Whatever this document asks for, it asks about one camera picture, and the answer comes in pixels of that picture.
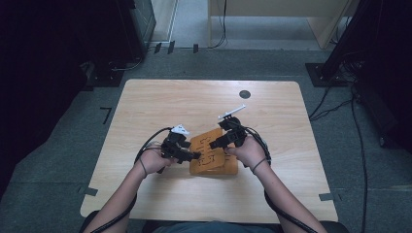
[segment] tape mark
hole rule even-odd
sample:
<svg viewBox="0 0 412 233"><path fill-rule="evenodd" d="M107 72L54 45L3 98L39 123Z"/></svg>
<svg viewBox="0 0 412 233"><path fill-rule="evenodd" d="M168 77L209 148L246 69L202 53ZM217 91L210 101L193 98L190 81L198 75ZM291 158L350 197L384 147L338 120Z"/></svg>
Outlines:
<svg viewBox="0 0 412 233"><path fill-rule="evenodd" d="M157 45L155 46L154 54L160 52L160 48L161 48L161 43L159 43L159 44L157 44Z"/></svg>
<svg viewBox="0 0 412 233"><path fill-rule="evenodd" d="M197 53L199 51L199 45L193 44L193 53Z"/></svg>
<svg viewBox="0 0 412 233"><path fill-rule="evenodd" d="M78 192L80 193L80 194L84 194L84 195L90 195L90 196L96 196L96 194L97 194L97 189L95 189L95 188L91 188L91 187L86 187L86 188L84 188L84 187L80 187L79 188L79 190L78 190Z"/></svg>
<svg viewBox="0 0 412 233"><path fill-rule="evenodd" d="M105 107L100 107L101 110L108 110L106 114L106 118L103 121L103 124L106 124L107 119L109 118L110 112L112 111L112 108L105 108Z"/></svg>
<svg viewBox="0 0 412 233"><path fill-rule="evenodd" d="M332 200L334 200L333 194L331 194L331 193L319 194L319 198L321 199L321 201L332 201Z"/></svg>
<svg viewBox="0 0 412 233"><path fill-rule="evenodd" d="M167 51L167 54L172 53L174 49L175 49L175 41L172 41L170 42L169 50Z"/></svg>

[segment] black dot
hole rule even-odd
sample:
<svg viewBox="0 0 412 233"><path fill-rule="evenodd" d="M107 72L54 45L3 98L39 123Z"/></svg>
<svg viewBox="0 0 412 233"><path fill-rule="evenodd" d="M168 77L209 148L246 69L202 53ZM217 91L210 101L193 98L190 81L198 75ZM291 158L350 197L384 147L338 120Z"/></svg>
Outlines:
<svg viewBox="0 0 412 233"><path fill-rule="evenodd" d="M249 99L249 97L251 97L251 92L249 92L248 90L241 90L239 92L239 96L243 99Z"/></svg>

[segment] light wood tabletop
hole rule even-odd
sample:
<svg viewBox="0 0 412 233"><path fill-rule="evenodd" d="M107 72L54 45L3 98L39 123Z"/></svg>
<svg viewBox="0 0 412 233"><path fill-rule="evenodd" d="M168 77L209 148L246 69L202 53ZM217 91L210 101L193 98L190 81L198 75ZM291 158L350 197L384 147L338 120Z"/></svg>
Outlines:
<svg viewBox="0 0 412 233"><path fill-rule="evenodd" d="M239 93L247 90L250 98ZM100 210L118 188L142 145L159 129L182 124L191 137L218 128L218 116L234 116L267 142L272 169L319 219L337 221L306 108L297 83L252 81L130 80L126 83L97 161L81 214ZM164 132L155 139L163 141ZM191 176L189 163L149 175L140 186L130 217L228 222L279 222L263 187L239 162L237 175Z"/></svg>

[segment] floor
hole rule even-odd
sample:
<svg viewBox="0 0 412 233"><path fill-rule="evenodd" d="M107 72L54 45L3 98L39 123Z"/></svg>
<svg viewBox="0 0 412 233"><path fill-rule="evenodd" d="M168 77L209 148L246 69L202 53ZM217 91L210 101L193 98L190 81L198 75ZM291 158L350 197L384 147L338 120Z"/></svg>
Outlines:
<svg viewBox="0 0 412 233"><path fill-rule="evenodd" d="M152 0L157 27L153 46L175 41L176 48L209 47L207 0ZM340 33L345 28L343 19ZM212 17L212 43L223 36L222 17ZM226 17L225 50L320 50L305 17ZM332 50L330 44L326 50Z"/></svg>

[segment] person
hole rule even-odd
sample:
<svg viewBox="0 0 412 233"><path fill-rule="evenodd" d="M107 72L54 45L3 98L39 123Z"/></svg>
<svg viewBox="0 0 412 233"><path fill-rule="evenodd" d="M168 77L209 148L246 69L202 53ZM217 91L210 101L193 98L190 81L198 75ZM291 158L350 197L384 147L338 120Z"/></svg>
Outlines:
<svg viewBox="0 0 412 233"><path fill-rule="evenodd" d="M243 164L251 168L257 176L272 203L284 212L305 223L316 232L326 232L321 223L296 199L285 187L270 165L266 162L264 151L259 143L252 137L245 139L242 147L226 148L228 154L234 154ZM159 148L145 150L142 156L124 178L123 182L86 226L84 232L91 232L101 225L117 217L127 209L133 200L140 184L149 174L155 173L165 166L170 166L176 161L173 158L162 158ZM279 216L284 232L305 232L294 223ZM105 232L125 232L128 223L128 215ZM225 222L188 222L169 227L160 227L155 232L268 232L267 229L248 227Z"/></svg>

